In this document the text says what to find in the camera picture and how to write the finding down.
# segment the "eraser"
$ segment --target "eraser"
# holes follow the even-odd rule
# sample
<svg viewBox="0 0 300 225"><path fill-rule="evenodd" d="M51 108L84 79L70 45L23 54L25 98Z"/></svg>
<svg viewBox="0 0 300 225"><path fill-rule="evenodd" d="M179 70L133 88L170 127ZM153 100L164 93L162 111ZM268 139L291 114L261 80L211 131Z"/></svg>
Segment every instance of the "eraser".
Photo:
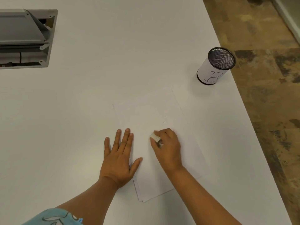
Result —
<svg viewBox="0 0 300 225"><path fill-rule="evenodd" d="M156 143L158 143L161 140L161 138L159 136L156 136L154 132L150 135L150 137L153 138L156 141Z"/></svg>

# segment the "stack of paper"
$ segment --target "stack of paper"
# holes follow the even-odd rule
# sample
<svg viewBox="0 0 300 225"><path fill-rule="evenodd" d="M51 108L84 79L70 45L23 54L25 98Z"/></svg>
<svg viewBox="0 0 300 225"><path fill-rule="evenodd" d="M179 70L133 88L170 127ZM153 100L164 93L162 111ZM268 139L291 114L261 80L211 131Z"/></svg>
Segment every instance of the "stack of paper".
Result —
<svg viewBox="0 0 300 225"><path fill-rule="evenodd" d="M148 201L174 189L150 145L149 137L154 130L171 128L178 135L182 162L187 170L195 178L208 173L204 156L170 88L114 104L113 107L121 128L130 128L134 133L131 161L143 157L133 178L140 201Z"/></svg>

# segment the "forearm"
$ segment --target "forearm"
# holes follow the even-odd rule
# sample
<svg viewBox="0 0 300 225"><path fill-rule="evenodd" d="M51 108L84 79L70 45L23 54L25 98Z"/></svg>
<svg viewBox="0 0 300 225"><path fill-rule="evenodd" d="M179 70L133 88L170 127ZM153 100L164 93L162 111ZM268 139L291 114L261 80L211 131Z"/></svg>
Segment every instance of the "forearm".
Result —
<svg viewBox="0 0 300 225"><path fill-rule="evenodd" d="M113 180L100 178L85 192L57 208L65 209L77 218L83 218L84 225L101 225L116 191L117 186Z"/></svg>
<svg viewBox="0 0 300 225"><path fill-rule="evenodd" d="M167 175L197 225L240 225L185 168Z"/></svg>

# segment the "brown patterned floor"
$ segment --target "brown patterned floor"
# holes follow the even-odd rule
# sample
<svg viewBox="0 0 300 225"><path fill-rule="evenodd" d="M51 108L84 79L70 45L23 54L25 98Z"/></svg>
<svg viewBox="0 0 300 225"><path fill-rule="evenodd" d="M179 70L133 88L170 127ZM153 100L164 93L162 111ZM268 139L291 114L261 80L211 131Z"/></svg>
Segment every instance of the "brown patterned floor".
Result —
<svg viewBox="0 0 300 225"><path fill-rule="evenodd" d="M300 47L270 0L204 0L293 225L300 224Z"/></svg>

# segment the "white tabletop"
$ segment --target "white tabletop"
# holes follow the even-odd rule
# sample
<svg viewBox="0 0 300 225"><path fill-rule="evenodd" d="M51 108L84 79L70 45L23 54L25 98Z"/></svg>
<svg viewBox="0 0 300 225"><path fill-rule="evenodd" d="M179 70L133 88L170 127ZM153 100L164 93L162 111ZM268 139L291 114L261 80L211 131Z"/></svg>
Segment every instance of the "white tabletop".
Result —
<svg viewBox="0 0 300 225"><path fill-rule="evenodd" d="M111 104L166 85L210 166L199 182L244 225L291 224L231 73L214 86L196 79L219 46L202 0L1 0L0 8L58 9L49 67L0 70L2 224L91 186L104 138L119 127ZM142 203L130 181L105 224L193 220L176 191Z"/></svg>

